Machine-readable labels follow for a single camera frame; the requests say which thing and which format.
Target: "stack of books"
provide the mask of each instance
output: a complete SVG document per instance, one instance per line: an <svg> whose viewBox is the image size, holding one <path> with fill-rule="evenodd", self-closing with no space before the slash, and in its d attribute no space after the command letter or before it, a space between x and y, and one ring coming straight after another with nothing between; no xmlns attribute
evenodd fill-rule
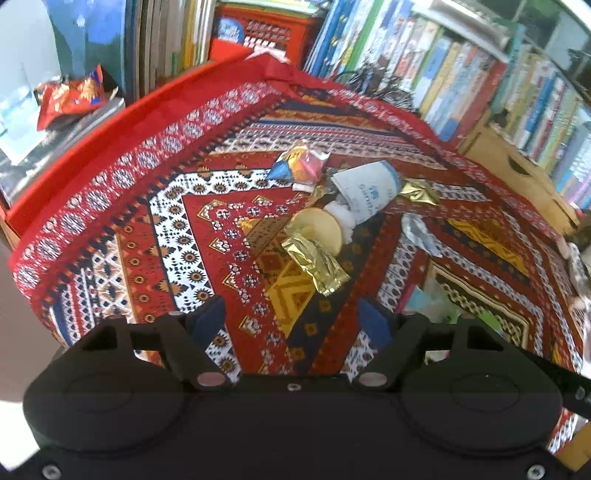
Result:
<svg viewBox="0 0 591 480"><path fill-rule="evenodd" d="M321 78L373 67L364 93L393 77L443 141L456 146L478 121L506 64L413 11L411 0L335 0L305 70Z"/></svg>
<svg viewBox="0 0 591 480"><path fill-rule="evenodd" d="M582 98L534 46L516 52L519 68L499 93L502 125L497 133L550 176L564 199L591 206L591 117Z"/></svg>
<svg viewBox="0 0 591 480"><path fill-rule="evenodd" d="M126 91L150 93L207 60L215 0L128 0Z"/></svg>

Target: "geometric pattern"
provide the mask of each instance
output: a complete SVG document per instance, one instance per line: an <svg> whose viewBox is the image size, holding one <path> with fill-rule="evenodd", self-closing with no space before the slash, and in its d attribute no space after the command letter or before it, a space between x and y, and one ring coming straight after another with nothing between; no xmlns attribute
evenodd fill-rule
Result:
<svg viewBox="0 0 591 480"><path fill-rule="evenodd" d="M448 151L416 117L376 100L344 89L287 96L258 80L224 82L186 92L204 98L214 89L206 100L154 105L151 118L158 113L167 125L145 138L134 132L148 131L151 118L122 126L109 139L121 151L97 153L98 174L41 212L23 240L15 280L64 343L107 314L151 322L219 294L225 324L196 329L195 340L232 381L241 372L353 378L383 344L369 323L361 329L360 299L394 310L434 278L456 305L492 314L515 344L579 368L582 336L567 308L564 264L553 254L556 233L531 205ZM133 144L125 146L128 136ZM397 197L357 226L337 256L350 280L329 297L281 247L283 226L308 194L266 179L298 140L330 153L333 168L386 160L440 199L432 206ZM423 217L442 257L430 258L402 232L405 212ZM568 418L557 429L562 437Z"/></svg>

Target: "book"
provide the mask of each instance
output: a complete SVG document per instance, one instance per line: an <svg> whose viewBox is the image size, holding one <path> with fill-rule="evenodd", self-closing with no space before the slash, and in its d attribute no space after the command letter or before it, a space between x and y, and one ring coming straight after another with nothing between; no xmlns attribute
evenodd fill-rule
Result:
<svg viewBox="0 0 591 480"><path fill-rule="evenodd" d="M433 82L431 84L431 88L429 88L429 90L428 90L427 94L425 95L425 98L423 99L423 102L420 106L419 112L420 112L421 116L423 117L423 119L425 118L425 116L427 115L427 113L431 109L431 105L433 104L433 102L435 101L437 96L439 95L439 91L441 91L441 88L443 87L443 83L449 77L450 70L452 69L453 65L455 64L456 58L457 58L458 54L460 53L461 49L462 49L462 44L459 42L454 42L452 44L452 46L450 47L449 51L447 52L447 56L445 57L445 60L443 60L443 64L441 65L441 68L439 69L439 73L435 77L435 80L433 80Z"/></svg>
<svg viewBox="0 0 591 480"><path fill-rule="evenodd" d="M433 48L428 58L428 63L423 68L421 77L414 89L413 104L415 108L419 108L429 88L433 84L435 77L439 73L441 65L447 56L447 52L452 46L452 41L449 37L441 37Z"/></svg>
<svg viewBox="0 0 591 480"><path fill-rule="evenodd" d="M454 107L456 104L462 102L462 98L465 95L471 80L476 76L478 70L480 69L480 63L487 56L488 54L484 53L477 46L472 47L470 54L466 58L466 62L457 74L456 80L449 89L447 96L443 99L439 107L439 113L433 123L433 131L437 133L439 138L442 139L441 133L443 132L443 128L446 126L448 120L450 120L454 111ZM453 121L448 126L448 130L451 129L452 125ZM451 131L451 133L446 133L448 140L452 137L454 130L455 128Z"/></svg>
<svg viewBox="0 0 591 480"><path fill-rule="evenodd" d="M534 138L527 150L527 155L536 163L538 163L542 149L544 148L550 136L552 124L560 104L562 103L565 90L566 83L559 75L557 75L556 80L554 81L552 92L550 93L548 105L544 110L542 118L540 119L540 123L538 124L538 128L534 134Z"/></svg>
<svg viewBox="0 0 591 480"><path fill-rule="evenodd" d="M193 64L191 56L193 40L193 30L195 28L195 9L197 8L197 0L187 0L184 12L184 28L183 28L183 49L181 51L182 69L188 69Z"/></svg>
<svg viewBox="0 0 591 480"><path fill-rule="evenodd" d="M591 128L581 125L574 130L562 160L550 175L559 192L567 186L571 172L577 167L586 147L591 147Z"/></svg>
<svg viewBox="0 0 591 480"><path fill-rule="evenodd" d="M407 71L404 74L402 82L400 82L400 87L404 90L411 91L412 86L414 83L414 79L421 67L425 55L427 52L431 50L431 46L433 45L433 41L437 32L439 30L439 25L435 22L427 22L425 25L425 29L423 30L423 34L421 38L419 38L417 42L417 48L414 53L413 59L408 65Z"/></svg>
<svg viewBox="0 0 591 480"><path fill-rule="evenodd" d="M340 39L345 31L346 25L349 23L349 16L351 15L353 8L355 7L358 0L345 0L345 6L336 24L335 31L329 41L329 48L326 51L326 55L322 59L322 65L320 66L320 78L326 78L331 68L332 58L339 46Z"/></svg>
<svg viewBox="0 0 591 480"><path fill-rule="evenodd" d="M509 63L505 72L505 76L495 93L493 101L491 102L491 112L501 113L504 108L504 100L507 91L511 87L512 77L516 69L521 67L519 60L524 52L523 36L525 34L525 25L517 24L513 38L511 39L511 46L509 48Z"/></svg>
<svg viewBox="0 0 591 480"><path fill-rule="evenodd" d="M579 151L575 161L569 169L566 176L563 177L563 187L560 193L564 196L567 202L572 202L574 195L578 191L585 177L591 170L591 136L585 139L581 150Z"/></svg>
<svg viewBox="0 0 591 480"><path fill-rule="evenodd" d="M502 80L505 69L505 63L499 60L493 60L480 91L478 91L478 94L468 106L466 113L462 116L460 124L454 132L454 137L450 140L450 144L453 148L457 148L478 123L488 102L495 93L497 85L499 85L499 82Z"/></svg>
<svg viewBox="0 0 591 480"><path fill-rule="evenodd" d="M441 104L448 98L453 84L456 81L456 78L459 75L459 73L462 71L462 68L466 63L466 60L469 58L469 61L472 61L477 49L477 47L475 47L468 41L464 42L464 45L462 45L462 48L458 53L452 65L452 68L450 69L449 74L447 75L447 78L443 82L443 85L441 86L441 89L439 90L437 97L433 101L433 104L431 105L429 112L424 118L425 122L431 125L431 127L433 127L433 125L438 120L440 113L439 107L441 107Z"/></svg>
<svg viewBox="0 0 591 480"><path fill-rule="evenodd" d="M388 29L384 34L383 45L380 47L380 51L377 53L378 61L374 67L373 72L369 75L368 84L365 88L368 92L375 92L382 85L382 80L385 76L385 72L390 64L392 56L395 54L398 45L402 43L402 35L406 30L406 25L409 17L413 11L412 0L400 0L396 6L396 10L392 14L392 18L388 23ZM404 49L408 37L404 40L404 45L401 47Z"/></svg>
<svg viewBox="0 0 591 480"><path fill-rule="evenodd" d="M419 18L415 23L413 34L408 39L408 43L406 47L404 47L404 51L398 61L398 66L396 67L396 70L394 70L394 76L404 77L404 74L417 52L418 41L421 39L426 25L427 21L424 18Z"/></svg>
<svg viewBox="0 0 591 480"><path fill-rule="evenodd" d="M429 48L425 52L423 60L421 61L421 64L418 67L417 74L414 76L413 83L410 86L410 91L412 91L412 92L415 91L415 89L418 85L418 81L422 78L423 73L424 73L425 69L427 68L427 65L429 65L429 62L431 62L431 57L435 51L435 45L437 44L439 39L443 36L444 32L446 32L445 28L438 28L437 31L435 32L435 36L433 37L431 45L429 46Z"/></svg>
<svg viewBox="0 0 591 480"><path fill-rule="evenodd" d="M364 64L367 55L374 43L378 29L380 28L384 17L388 12L392 0L376 0L367 20L363 26L363 30L359 34L359 38L351 54L351 58L347 65L348 70L357 70Z"/></svg>
<svg viewBox="0 0 591 480"><path fill-rule="evenodd" d="M518 145L524 135L525 127L530 118L530 113L537 104L540 90L544 81L544 74L550 67L550 61L539 59L536 62L533 73L530 77L530 84L525 90L525 95L520 99L519 107L516 112L516 121L512 130L509 132L510 142Z"/></svg>
<svg viewBox="0 0 591 480"><path fill-rule="evenodd" d="M560 108L560 113L554 121L552 132L540 156L540 166L548 175L552 174L555 166L563 158L566 142L571 137L575 126L573 119L577 103L578 98L576 92L574 89L568 88L564 97L563 106Z"/></svg>
<svg viewBox="0 0 591 480"><path fill-rule="evenodd" d="M585 173L583 180L580 181L579 186L573 191L568 200L570 202L577 203L588 191L589 186L591 186L591 164L587 165L587 172Z"/></svg>
<svg viewBox="0 0 591 480"><path fill-rule="evenodd" d="M330 6L330 10L322 23L320 34L316 37L314 47L308 55L308 60L304 67L304 71L314 76L318 76L322 68L322 62L329 50L330 40L335 33L336 26L339 23L339 18L343 8L345 7L345 0L335 0Z"/></svg>
<svg viewBox="0 0 591 480"><path fill-rule="evenodd" d="M550 67L546 76L540 79L540 94L537 95L537 98L534 97L534 99L532 99L532 101L535 102L535 105L530 111L523 133L519 136L519 140L515 143L517 148L520 150L523 150L527 147L532 132L535 132L535 129L538 126L540 116L544 112L548 104L548 100L550 99L552 89L554 88L554 82L556 81L556 71L557 70L554 67Z"/></svg>
<svg viewBox="0 0 591 480"><path fill-rule="evenodd" d="M361 63L358 64L358 67L361 67L363 63L373 65L378 62L379 56L384 48L386 37L389 31L389 26L393 22L394 15L397 14L396 12L398 10L398 6L400 5L400 3L401 2L399 0L392 0L387 3L388 9L384 14L381 23L376 23L377 28L375 32L373 32L371 45L365 54L365 58L360 59Z"/></svg>
<svg viewBox="0 0 591 480"><path fill-rule="evenodd" d="M515 87L509 95L507 102L505 103L505 109L508 112L505 132L506 137L512 137L511 131L517 128L516 123L520 120L518 116L518 110L521 109L521 102L525 101L526 90L530 86L531 76L534 73L534 66L538 61L538 56L530 51L526 58L526 61L522 64L519 75L515 81Z"/></svg>
<svg viewBox="0 0 591 480"><path fill-rule="evenodd" d="M152 13L152 32L150 38L150 91L156 88L158 64L160 62L160 25L162 19L163 0L154 0Z"/></svg>
<svg viewBox="0 0 591 480"><path fill-rule="evenodd" d="M406 20L404 28L402 29L402 31L400 33L400 38L398 39L398 43L396 44L396 46L394 47L394 50L392 51L392 55L391 55L390 60L388 62L388 66L386 67L384 72L381 74L381 81L379 83L380 89L385 88L386 85L388 85L390 78L392 78L394 71L398 67L398 62L400 61L400 57L402 57L402 54L404 53L404 51L406 49L406 46L413 34L414 27L416 25L417 25L417 19L409 18Z"/></svg>
<svg viewBox="0 0 591 480"><path fill-rule="evenodd" d="M366 12L371 4L372 0L358 0L355 3L349 21L345 25L345 30L339 40L333 58L331 59L329 76L332 77L333 75L340 73L342 71L341 67L347 65L345 54L352 45L352 41L354 42L356 40L356 36L363 27Z"/></svg>
<svg viewBox="0 0 591 480"><path fill-rule="evenodd" d="M480 60L474 61L474 63L476 63L475 71L471 73L471 77L468 78L466 91L460 96L460 98L456 99L454 104L452 104L452 114L449 116L449 119L443 125L443 128L439 133L439 138L444 142L448 142L452 139L457 127L460 125L462 117L484 85L484 82L488 77L488 71L493 63L493 58L482 52Z"/></svg>

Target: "book spine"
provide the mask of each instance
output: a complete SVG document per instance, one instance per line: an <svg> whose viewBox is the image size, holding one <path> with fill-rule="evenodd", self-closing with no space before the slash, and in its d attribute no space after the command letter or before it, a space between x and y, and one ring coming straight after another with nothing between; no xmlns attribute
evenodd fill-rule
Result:
<svg viewBox="0 0 591 480"><path fill-rule="evenodd" d="M491 56L487 54L482 55L481 61L478 63L478 65L476 65L476 71L474 72L474 75L468 80L465 93L461 95L459 101L455 101L454 104L457 106L452 111L452 114L450 115L443 129L441 129L441 133L439 135L441 140L448 142L454 136L457 128L460 125L460 122L462 121L462 117L482 88L482 85L488 76L488 70L491 68L492 62L493 60Z"/></svg>
<svg viewBox="0 0 591 480"><path fill-rule="evenodd" d="M508 90L513 73L516 68L519 68L521 65L519 64L519 60L522 53L522 46L523 46L523 35L525 34L525 25L517 24L517 29L515 34L513 35L513 39L511 40L511 50L509 52L509 64L507 65L507 70L505 72L505 77L503 78L501 84L499 85L498 90L495 93L495 97L491 102L491 112L492 113L500 113L503 110L504 106L504 97L505 92Z"/></svg>
<svg viewBox="0 0 591 480"><path fill-rule="evenodd" d="M423 68L422 75L414 89L413 102L414 107L419 108L425 95L429 91L431 84L433 84L435 77L439 73L439 69L447 56L452 45L452 41L447 37L442 37L437 40L435 46L431 49L431 56L427 65Z"/></svg>
<svg viewBox="0 0 591 480"><path fill-rule="evenodd" d="M456 58L459 55L461 49L462 49L462 44L460 44L458 42L454 42L452 44L451 48L449 49L449 52L447 53L445 60L443 60L443 64L441 65L441 68L439 69L439 73L435 77L435 80L433 80L433 83L431 84L431 88L429 88L429 90L427 91L427 94L425 95L425 98L423 99L423 102L422 102L421 107L419 109L419 112L420 112L421 116L423 117L423 119L425 118L425 116L427 115L427 113L431 109L433 102L436 100L437 96L439 95L439 92L441 91L441 88L443 87L443 83L449 77L449 73L450 73L451 69L453 68L453 65L455 64Z"/></svg>
<svg viewBox="0 0 591 480"><path fill-rule="evenodd" d="M385 70L384 74L382 75L381 83L379 84L380 89L384 88L388 84L388 82L390 81L390 78L392 78L392 75L394 74L394 70L397 69L398 62L400 61L400 57L402 57L402 54L404 53L404 51L406 49L407 43L409 42L409 40L413 34L413 30L414 30L414 27L416 24L417 24L416 19L409 18L407 20L406 24L404 25L404 29L402 30L402 32L400 34L400 39L399 39L398 43L396 44L396 47L392 51L392 56L390 57L390 61L388 62L388 66L386 67L386 70Z"/></svg>
<svg viewBox="0 0 591 480"><path fill-rule="evenodd" d="M573 203L577 203L578 201L580 201L583 198L583 195L585 194L585 192L587 192L587 190L589 189L589 185L591 185L591 173L589 172L589 169L587 169L587 173L583 179L583 181L581 182L579 188L577 188L572 195L571 198L571 202Z"/></svg>
<svg viewBox="0 0 591 480"><path fill-rule="evenodd" d="M488 102L495 93L497 85L499 85L499 82L503 78L505 69L505 63L498 60L493 61L482 87L473 102L468 106L466 113L462 116L460 124L454 133L454 138L450 141L453 148L457 148L478 123Z"/></svg>
<svg viewBox="0 0 591 480"><path fill-rule="evenodd" d="M382 51L385 49L388 35L395 35L395 32L393 32L393 26L395 23L395 18L398 15L398 11L400 10L401 3L402 2L400 0L392 0L389 3L389 7L386 14L384 15L384 19L377 29L374 40L367 52L365 61L368 64L375 65L378 62Z"/></svg>
<svg viewBox="0 0 591 480"><path fill-rule="evenodd" d="M440 115L433 129L442 140L444 139L441 136L443 129L452 118L455 104L462 101L462 98L468 89L469 83L474 78L474 76L476 76L478 69L480 68L480 62L485 57L485 54L481 53L477 47L474 47L473 51L475 52L475 55L472 59L466 60L466 64L462 67L460 73L458 74L456 81L450 89L450 92L447 94L447 98L439 108ZM452 137L456 126L457 123L454 126L453 120L451 120L450 125L447 127L447 132L445 133L445 141Z"/></svg>
<svg viewBox="0 0 591 480"><path fill-rule="evenodd" d="M431 45L433 45L433 40L435 39L435 35L437 35L438 30L439 25L437 25L435 22L426 23L423 34L417 43L417 51L415 52L413 60L410 62L406 74L400 83L400 87L402 89L407 91L412 89L414 79L421 64L423 63L425 55L431 49Z"/></svg>
<svg viewBox="0 0 591 480"><path fill-rule="evenodd" d="M544 148L550 136L552 124L562 102L565 90L566 83L560 76L557 75L556 81L554 82L554 87L552 89L552 93L550 94L550 99L548 100L548 106L544 110L544 115L540 121L538 129L534 135L534 139L531 142L531 145L528 148L527 152L530 158L534 160L536 163L538 163L542 149Z"/></svg>
<svg viewBox="0 0 591 480"><path fill-rule="evenodd" d="M374 93L380 87L390 59L400 42L402 32L405 30L407 19L412 12L413 5L411 0L400 0L394 13L392 13L392 18L388 23L382 45L375 54L377 61L375 62L374 70L368 75L366 85L363 87L364 92L369 91L369 93Z"/></svg>
<svg viewBox="0 0 591 480"><path fill-rule="evenodd" d="M522 135L517 148L523 150L527 147L530 143L530 138L532 133L535 132L536 127L540 121L540 115L544 112L545 108L548 105L548 101L550 98L550 93L554 88L554 82L556 80L556 71L551 69L549 72L549 76L545 77L543 80L543 85L540 90L540 95L538 96L535 107L532 109L530 113L530 117L528 118L527 124L525 126L525 132Z"/></svg>
<svg viewBox="0 0 591 480"><path fill-rule="evenodd" d="M330 47L330 41L340 19L341 12L345 7L345 0L335 0L330 7L326 20L322 24L322 31L314 42L314 48L308 56L305 71L314 76L318 76L322 67L322 62Z"/></svg>
<svg viewBox="0 0 591 480"><path fill-rule="evenodd" d="M363 22L363 27L359 32L357 39L354 42L354 45L351 50L350 58L347 61L346 70L356 70L358 68L357 63L360 61L362 55L364 56L369 50L371 46L368 44L368 38L371 35L374 27L377 25L378 22L381 22L381 19L378 20L379 15L385 12L384 6L387 7L387 3L389 0L375 0L374 4L372 5L369 13L367 14L365 22Z"/></svg>
<svg viewBox="0 0 591 480"><path fill-rule="evenodd" d="M426 24L427 21L423 18L419 18L417 20L417 23L414 26L413 34L408 40L407 46L404 49L402 56L400 57L400 61L398 62L396 70L394 70L394 76L400 78L404 77L404 74L408 70L410 63L412 62L414 55L417 52L418 41L421 39Z"/></svg>
<svg viewBox="0 0 591 480"><path fill-rule="evenodd" d="M555 122L553 128L552 142L548 141L543 153L543 168L547 174L553 173L556 165L562 160L566 150L566 144L569 141L575 127L574 112L577 109L578 98L573 89L568 89L568 102L565 102L564 109L561 112L561 120Z"/></svg>
<svg viewBox="0 0 591 480"><path fill-rule="evenodd" d="M365 26L365 21L367 17L367 12L371 11L375 0L362 0L363 4L359 8L357 15L353 19L353 27L349 31L349 38L345 42L345 49L343 51L343 56L340 59L339 64L337 65L337 69L335 73L343 73L347 69L347 65L349 64L349 60L351 59L351 54L353 53L353 49L357 44L357 40L359 39L359 35Z"/></svg>
<svg viewBox="0 0 591 480"><path fill-rule="evenodd" d="M413 84L411 85L411 90L413 92L417 88L418 81L421 78L423 78L423 74L425 73L425 69L431 63L431 58L432 58L433 54L435 53L437 42L439 42L439 39L443 36L444 31L445 31L445 28L438 28L437 29L437 32L435 33L435 36L433 37L433 41L431 42L431 46L429 47L429 50L426 52L426 54L423 58L423 61L421 62L420 67L418 68L418 72L414 77Z"/></svg>
<svg viewBox="0 0 591 480"><path fill-rule="evenodd" d="M431 127L436 124L440 113L439 107L441 107L441 104L446 100L450 89L452 88L458 74L466 63L468 55L470 54L473 56L473 45L470 42L465 42L462 46L462 49L460 50L460 53L456 57L456 61L454 62L452 69L449 71L449 75L441 86L441 90L437 94L437 98L435 98L427 116L425 117L425 122L431 125Z"/></svg>
<svg viewBox="0 0 591 480"><path fill-rule="evenodd" d="M392 15L396 10L398 0L385 0L378 12L378 16L375 18L371 32L368 35L366 42L366 48L363 54L359 56L359 60L355 65L355 70L361 68L363 64L373 64L378 60L378 55L382 42L384 40L384 34L388 28L388 23L392 19Z"/></svg>
<svg viewBox="0 0 591 480"><path fill-rule="evenodd" d="M347 17L345 28L339 37L339 42L337 43L332 58L330 59L330 67L327 70L327 76L333 76L336 73L336 70L340 67L340 62L342 61L343 54L345 53L350 36L352 35L352 29L355 26L355 22L359 19L359 11L365 7L366 3L366 0L355 0L351 13Z"/></svg>
<svg viewBox="0 0 591 480"><path fill-rule="evenodd" d="M521 71L515 82L515 88L509 96L507 103L505 104L505 108L509 112L507 124L505 127L506 132L509 132L513 124L517 121L517 108L519 107L521 99L525 95L525 89L530 84L531 75L533 74L532 67L536 60L537 56L530 52L527 56L526 62L524 62L524 64L521 66Z"/></svg>
<svg viewBox="0 0 591 480"><path fill-rule="evenodd" d="M322 63L320 65L320 71L318 76L320 78L326 78L329 73L329 69L331 68L332 58L338 48L340 43L340 39L345 31L346 25L349 23L349 16L351 15L353 8L355 7L356 0L345 0L345 6L343 7L343 11L339 16L338 22L336 24L335 31L329 41L329 46L324 58L322 59Z"/></svg>
<svg viewBox="0 0 591 480"><path fill-rule="evenodd" d="M564 160L560 164L560 168L552 173L552 178L556 181L556 190L565 192L570 187L570 180L573 177L573 172L577 169L586 150L591 147L591 137L589 129L581 127L575 133L574 138L570 142Z"/></svg>
<svg viewBox="0 0 591 480"><path fill-rule="evenodd" d="M533 111L540 94L541 85L540 82L544 68L548 65L545 60L540 60L535 66L534 72L530 79L530 84L527 87L524 100L518 110L518 120L515 123L515 128L509 133L512 137L512 143L519 145L521 138L524 136L525 127L530 118L530 113Z"/></svg>

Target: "red crate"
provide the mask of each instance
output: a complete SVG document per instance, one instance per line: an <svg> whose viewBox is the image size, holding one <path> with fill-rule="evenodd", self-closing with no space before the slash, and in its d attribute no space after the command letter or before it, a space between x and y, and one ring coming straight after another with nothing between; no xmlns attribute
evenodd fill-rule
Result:
<svg viewBox="0 0 591 480"><path fill-rule="evenodd" d="M221 35L220 22L224 25ZM301 67L321 23L321 18L275 13L255 7L218 5L214 35L250 48L274 43L276 50L284 52L294 65ZM232 26L231 34L228 25Z"/></svg>

